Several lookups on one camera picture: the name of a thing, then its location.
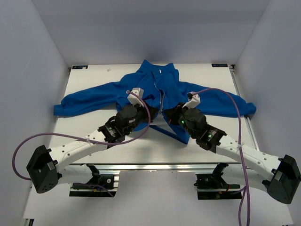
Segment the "blue zip jacket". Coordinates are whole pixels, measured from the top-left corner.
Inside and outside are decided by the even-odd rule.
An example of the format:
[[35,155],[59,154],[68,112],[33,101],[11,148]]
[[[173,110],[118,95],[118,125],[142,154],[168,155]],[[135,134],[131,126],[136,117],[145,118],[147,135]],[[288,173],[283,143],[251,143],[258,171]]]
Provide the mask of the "blue zip jacket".
[[163,115],[179,102],[187,102],[189,92],[200,92],[201,103],[197,108],[206,115],[237,117],[256,112],[253,103],[247,103],[238,95],[210,90],[208,87],[179,80],[179,71],[173,64],[153,65],[144,60],[140,68],[126,74],[120,81],[84,89],[65,96],[54,106],[55,116],[77,116],[100,110],[115,103],[117,111],[129,104],[126,91],[133,88],[144,90],[143,100],[157,108]]

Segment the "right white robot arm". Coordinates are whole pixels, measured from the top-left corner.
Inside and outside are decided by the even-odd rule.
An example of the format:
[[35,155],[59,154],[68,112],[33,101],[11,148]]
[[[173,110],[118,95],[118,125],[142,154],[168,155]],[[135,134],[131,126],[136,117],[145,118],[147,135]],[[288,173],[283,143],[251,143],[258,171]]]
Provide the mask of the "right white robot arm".
[[223,130],[209,125],[199,109],[188,108],[184,103],[164,111],[171,125],[184,129],[196,144],[206,151],[229,157],[238,165],[219,163],[212,173],[198,174],[197,189],[209,192],[249,185],[266,192],[278,202],[291,204],[301,182],[296,160],[260,152],[238,142]]

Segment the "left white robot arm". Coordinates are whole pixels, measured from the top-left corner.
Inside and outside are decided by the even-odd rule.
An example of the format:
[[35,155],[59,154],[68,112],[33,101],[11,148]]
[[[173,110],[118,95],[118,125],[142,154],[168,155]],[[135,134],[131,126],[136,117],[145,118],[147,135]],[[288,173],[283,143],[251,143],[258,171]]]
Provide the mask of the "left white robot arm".
[[42,194],[57,184],[72,182],[96,187],[99,184],[96,169],[90,164],[74,166],[73,163],[123,142],[139,125],[153,121],[157,113],[158,108],[149,105],[126,105],[85,138],[53,148],[37,147],[26,166],[36,192]]

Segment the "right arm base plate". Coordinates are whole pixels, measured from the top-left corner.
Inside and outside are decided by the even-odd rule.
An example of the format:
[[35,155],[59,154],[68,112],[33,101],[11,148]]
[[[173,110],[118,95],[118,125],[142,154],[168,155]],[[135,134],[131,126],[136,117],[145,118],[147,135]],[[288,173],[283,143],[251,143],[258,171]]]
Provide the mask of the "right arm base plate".
[[240,200],[242,187],[226,183],[221,176],[214,174],[196,174],[194,187],[198,200]]

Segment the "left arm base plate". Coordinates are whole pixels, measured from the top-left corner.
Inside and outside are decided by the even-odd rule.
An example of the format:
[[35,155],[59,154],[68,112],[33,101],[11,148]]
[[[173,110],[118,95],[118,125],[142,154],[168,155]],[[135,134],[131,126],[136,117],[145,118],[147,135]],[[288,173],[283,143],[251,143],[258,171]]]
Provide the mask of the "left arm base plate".
[[93,164],[82,164],[84,171],[83,182],[74,180],[71,183],[70,197],[109,197],[116,195],[119,186],[119,172],[111,170],[99,170]]

